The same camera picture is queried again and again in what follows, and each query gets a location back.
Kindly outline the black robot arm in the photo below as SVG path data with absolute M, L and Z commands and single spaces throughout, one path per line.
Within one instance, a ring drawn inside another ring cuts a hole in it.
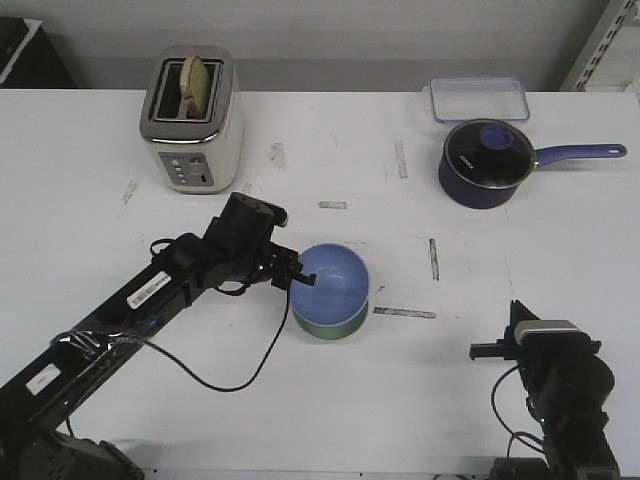
M 115 445 L 58 431 L 151 337 L 206 290 L 237 282 L 234 295 L 268 281 L 288 291 L 313 285 L 296 251 L 272 242 L 285 209 L 230 194 L 204 236 L 161 239 L 150 264 L 1 388 L 4 479 L 142 479 Z
M 526 406 L 542 437 L 507 430 L 541 452 L 543 458 L 494 460 L 491 479 L 618 479 L 620 470 L 607 442 L 609 420 L 603 404 L 614 388 L 611 369 L 597 353 L 601 343 L 568 320 L 543 320 L 523 303 L 510 303 L 504 336 L 473 344 L 469 357 L 502 358 L 516 363 L 527 393 Z

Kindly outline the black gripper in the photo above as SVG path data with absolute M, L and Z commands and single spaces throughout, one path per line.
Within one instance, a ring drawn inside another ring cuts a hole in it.
M 210 287 L 225 282 L 245 285 L 269 281 L 282 290 L 292 280 L 314 286 L 317 275 L 301 272 L 298 253 L 271 240 L 277 226 L 263 200 L 240 192 L 230 194 L 221 214 L 207 228 L 203 241 L 213 251 L 214 267 L 207 277 Z
M 529 310 L 520 300 L 513 299 L 509 310 L 510 339 L 504 337 L 494 343 L 472 344 L 469 348 L 471 360 L 483 358 L 502 358 L 514 360 L 519 365 L 542 365 L 551 362 L 561 354 L 596 354 L 601 348 L 599 340 L 588 334 L 534 334 L 519 346 L 517 327 L 525 321 L 540 321 L 540 318 Z

